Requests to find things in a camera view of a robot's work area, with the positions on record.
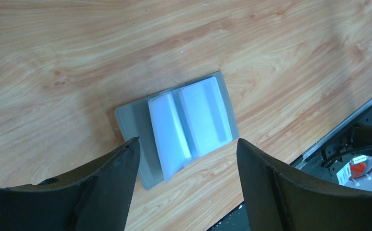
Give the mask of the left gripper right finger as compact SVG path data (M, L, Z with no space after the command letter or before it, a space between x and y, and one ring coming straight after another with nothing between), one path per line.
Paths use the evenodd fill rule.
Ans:
M253 231L372 231L372 192L331 183L245 139L236 159Z

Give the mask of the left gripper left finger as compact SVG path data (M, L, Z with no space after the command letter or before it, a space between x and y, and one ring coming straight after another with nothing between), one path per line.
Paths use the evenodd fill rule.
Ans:
M123 231L139 163L134 137L37 185L0 188L0 231Z

